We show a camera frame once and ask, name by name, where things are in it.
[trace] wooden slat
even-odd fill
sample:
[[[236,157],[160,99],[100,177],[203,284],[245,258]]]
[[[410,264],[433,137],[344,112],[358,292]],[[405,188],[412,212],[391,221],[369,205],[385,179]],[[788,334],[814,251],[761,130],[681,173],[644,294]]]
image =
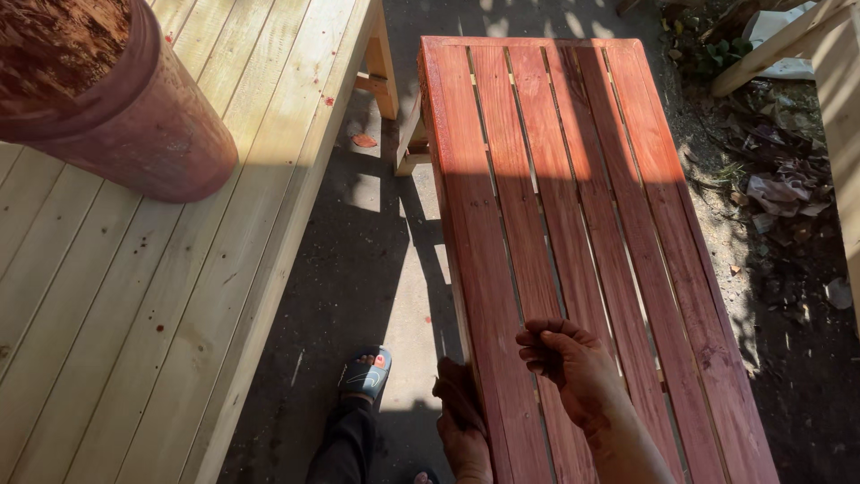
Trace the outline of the wooden slat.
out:
[[[173,50],[180,55],[182,65],[185,66],[192,78],[199,78],[200,73],[203,72],[203,66],[209,59],[209,53],[215,46],[215,41],[218,40],[218,35],[224,27],[224,20],[230,14],[235,2],[236,0],[198,0],[191,13],[188,14],[185,27],[174,36]],[[254,2],[241,2],[239,8],[243,10],[243,14],[250,16],[247,7],[251,5],[259,6],[254,5]],[[252,31],[251,35],[255,36],[257,32],[259,29]]]
[[[9,170],[12,169],[12,165],[15,164],[23,149],[24,146],[0,141],[0,187],[3,186],[6,175],[9,174]]]
[[[117,482],[178,480],[257,271],[353,3],[311,0]]]
[[[374,10],[380,9],[380,0],[359,1],[353,8],[180,483],[214,482],[221,471],[346,112]],[[325,101],[329,96],[334,98],[331,109]]]
[[[698,224],[679,224],[686,220],[679,193],[686,184],[672,138],[661,129],[662,107],[646,87],[650,72],[640,70],[644,52],[616,47],[606,54],[731,481],[778,482],[734,336],[723,332],[711,297],[693,237]]]
[[[675,479],[682,481],[679,479],[678,451],[659,378],[654,373],[654,358],[636,296],[636,283],[618,231],[593,118],[577,71],[574,51],[571,47],[547,48],[546,57],[576,175],[569,186],[573,187],[575,183],[579,189],[630,399]]]
[[[842,227],[842,241],[853,283],[855,316],[860,312],[860,8],[852,5],[850,20],[835,28],[812,56],[821,120],[827,138],[827,153]],[[860,331],[860,318],[857,330]]]
[[[519,315],[465,47],[433,47],[422,40],[422,55],[425,127],[442,188],[439,205],[449,221],[444,229],[451,279],[462,291],[459,319],[472,344],[467,352],[482,390],[495,480],[549,482],[531,376],[516,361]]]
[[[17,352],[103,181],[80,168],[66,166],[0,278],[0,346],[6,348],[5,357],[0,357],[0,376]]]
[[[240,44],[254,42],[245,37],[222,35],[213,49],[213,60],[206,71],[212,69],[232,79],[242,76],[235,96],[232,87],[224,87],[224,83],[220,82],[208,84],[204,91],[210,102],[214,106],[222,106],[222,109],[233,96],[224,122],[236,141],[240,164],[219,192],[201,202],[188,204],[182,210],[175,228],[165,221],[158,229],[167,230],[168,234],[173,231],[170,242],[104,388],[81,449],[77,452],[67,480],[69,482],[113,481],[119,471],[138,424],[139,412],[150,395],[158,369],[212,244],[241,165],[286,62],[306,4],[295,0],[278,1],[269,19],[271,22],[267,22],[263,29],[250,60],[227,55],[230,51],[235,51],[236,55],[248,55],[249,50],[240,48]],[[265,16],[267,11],[267,6],[262,5],[256,15]],[[230,26],[239,22],[261,25],[259,19],[248,18],[236,9],[227,21],[227,31],[235,31]],[[138,212],[137,218],[165,219],[157,211],[146,210],[145,207]]]
[[[0,274],[12,262],[65,163],[24,148],[0,185]]]
[[[139,202],[105,182],[9,364],[0,383],[0,481],[12,473]]]
[[[569,130],[568,144],[571,157],[576,164],[596,166],[599,175],[591,180],[589,170],[583,170],[581,179],[571,176],[562,132],[556,116],[550,85],[544,71],[544,60],[538,47],[511,47],[509,49],[513,75],[517,84],[523,121],[531,147],[537,184],[542,194],[547,227],[552,240],[553,252],[559,280],[570,317],[581,322],[588,331],[598,335],[612,352],[611,336],[607,326],[600,287],[597,282],[592,254],[588,250],[586,228],[583,226],[579,207],[577,182],[587,188],[597,188],[588,195],[590,222],[594,230],[595,258],[603,270],[601,276],[607,286],[606,298],[613,317],[621,365],[627,377],[630,398],[642,422],[666,459],[678,482],[684,480],[683,470],[672,435],[660,383],[654,372],[654,360],[648,346],[648,335],[642,323],[635,288],[626,262],[624,247],[617,232],[614,213],[611,209],[609,191],[606,189],[600,166],[599,153],[594,150],[596,139],[593,124],[588,118],[587,105],[582,103],[579,74],[573,69],[563,69],[556,49],[547,50],[553,82],[556,87],[558,108],[562,121]],[[584,121],[579,124],[577,114]],[[604,218],[595,216],[601,211]]]
[[[472,47],[471,53],[523,317],[527,320],[559,318],[562,314],[507,75],[505,52],[502,47]],[[564,411],[556,385],[540,378],[537,387],[556,478],[563,483],[597,482],[588,444]]]
[[[717,442],[711,433],[707,403],[700,391],[684,323],[662,263],[648,204],[624,138],[624,125],[603,53],[599,48],[578,47],[576,56],[692,479],[697,484],[725,482]]]

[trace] wood grain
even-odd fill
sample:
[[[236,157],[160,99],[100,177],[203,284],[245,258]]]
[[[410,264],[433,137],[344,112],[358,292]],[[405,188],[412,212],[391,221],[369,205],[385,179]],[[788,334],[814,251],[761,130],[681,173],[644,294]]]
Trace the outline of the wood grain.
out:
[[[653,81],[640,70],[642,50],[606,54],[731,481],[778,482],[734,335],[723,331],[711,297],[693,236],[698,224],[679,224],[687,220],[679,193],[684,175],[671,136],[661,130],[662,107],[646,87]]]
[[[465,47],[422,43],[425,126],[439,174],[451,277],[462,290],[497,482],[550,482],[531,375],[517,358],[519,315],[507,270]]]
[[[594,47],[577,47],[576,56],[692,478],[697,484],[725,482],[707,402],[700,391],[684,322],[676,308],[648,202],[625,139],[603,52]]]
[[[627,257],[617,229],[609,190],[602,176],[603,167],[593,125],[588,117],[588,106],[584,103],[572,52],[569,48],[562,49],[560,52],[559,49],[550,48],[546,53],[559,114],[568,137],[570,158],[579,168],[576,170],[576,180],[571,176],[540,49],[509,49],[562,293],[570,317],[576,317],[612,351],[605,310],[600,300],[600,287],[588,247],[586,228],[582,223],[578,201],[580,194],[577,193],[577,184],[580,184],[587,190],[582,195],[582,203],[587,211],[589,225],[593,228],[594,258],[600,267],[606,305],[612,317],[620,353],[618,357],[627,380],[630,399],[675,479],[681,482],[681,462],[660,382],[654,371],[654,359],[630,267],[626,264]]]
[[[523,317],[526,320],[559,318],[562,313],[544,243],[538,199],[531,184],[517,106],[507,75],[505,52],[501,47],[472,47],[471,53]],[[582,432],[564,411],[556,385],[546,378],[538,378],[537,387],[558,482],[597,482],[591,451]]]

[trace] wooden frame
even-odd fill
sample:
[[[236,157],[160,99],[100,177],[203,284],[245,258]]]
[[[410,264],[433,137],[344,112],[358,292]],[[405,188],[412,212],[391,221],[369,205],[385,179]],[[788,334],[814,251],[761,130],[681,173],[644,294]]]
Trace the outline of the wooden frame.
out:
[[[811,59],[827,138],[854,307],[860,303],[860,7],[823,0],[729,67],[711,85],[725,96],[785,57]]]
[[[394,65],[385,27],[385,12],[379,9],[373,24],[371,38],[365,51],[367,72],[359,72],[355,78],[356,89],[369,90],[376,97],[379,114],[389,120],[397,119],[400,104],[397,101],[397,86],[394,82]]]

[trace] fallen leaves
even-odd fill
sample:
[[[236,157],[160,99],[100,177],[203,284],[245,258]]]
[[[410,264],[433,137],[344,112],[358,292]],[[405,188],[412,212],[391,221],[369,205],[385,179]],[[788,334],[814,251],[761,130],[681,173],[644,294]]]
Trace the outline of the fallen leaves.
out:
[[[361,146],[362,148],[373,148],[377,145],[377,141],[364,133],[353,134],[352,138],[350,138],[356,146]]]

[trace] unfinished wooden bench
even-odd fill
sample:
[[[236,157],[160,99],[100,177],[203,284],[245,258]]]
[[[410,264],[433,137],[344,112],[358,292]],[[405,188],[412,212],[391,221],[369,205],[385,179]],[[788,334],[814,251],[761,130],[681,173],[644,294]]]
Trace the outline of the unfinished wooden bench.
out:
[[[563,316],[607,343],[678,482],[776,483],[641,42],[423,37],[418,64],[496,482],[597,482],[517,357],[523,319]]]
[[[353,86],[396,117],[380,0],[150,3],[239,164],[183,206],[0,145],[2,483],[215,482]]]

